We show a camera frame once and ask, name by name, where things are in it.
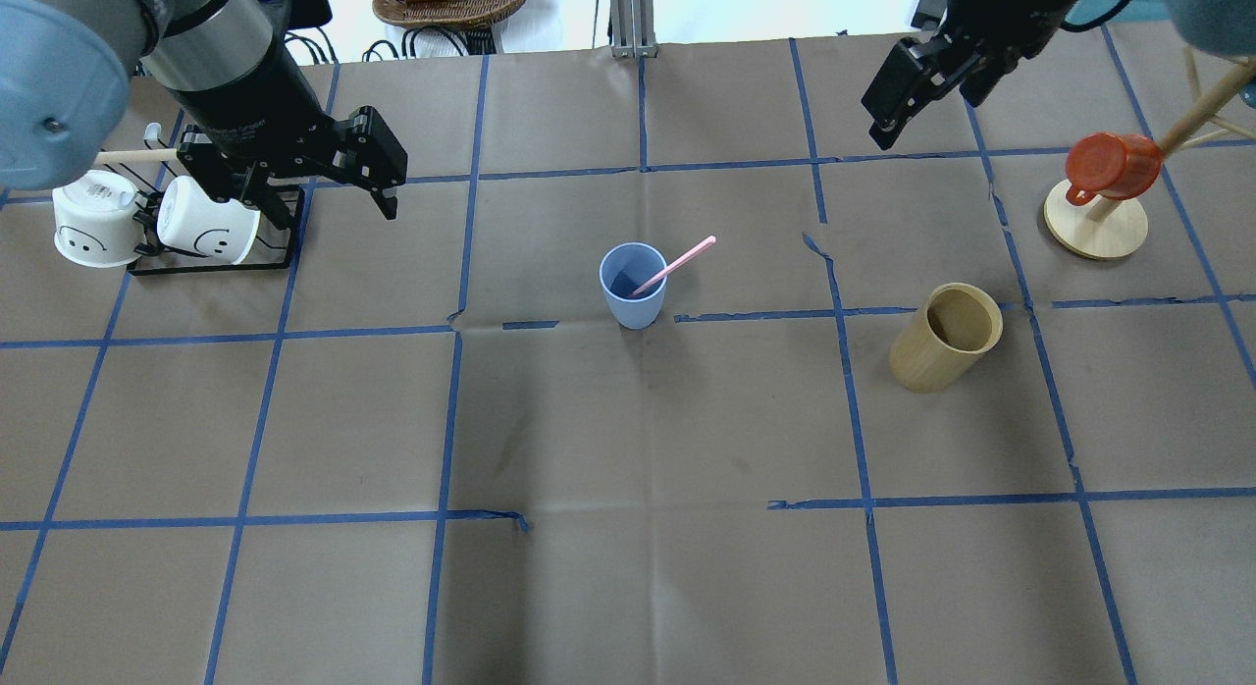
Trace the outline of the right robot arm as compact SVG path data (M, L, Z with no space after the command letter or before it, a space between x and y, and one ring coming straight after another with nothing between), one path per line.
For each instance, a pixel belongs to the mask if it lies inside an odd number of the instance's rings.
M1035 59L1058 31L1081 33L1113 23L1138 0L1117 0L1086 23L1073 23L1084 0L945 0L928 40L902 36L862 96L867 134L883 151L932 102L960 90L968 107L1022 60ZM1253 54L1255 0L1154 0L1189 45L1217 57Z

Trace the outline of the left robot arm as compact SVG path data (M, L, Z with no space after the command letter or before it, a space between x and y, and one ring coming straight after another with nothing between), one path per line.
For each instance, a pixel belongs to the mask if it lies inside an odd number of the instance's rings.
M274 180L323 177L371 194L386 219L408 158L364 106L334 119L259 0L1 0L1 181L72 184L131 103L143 67L192 119L176 157L208 199L291 224Z

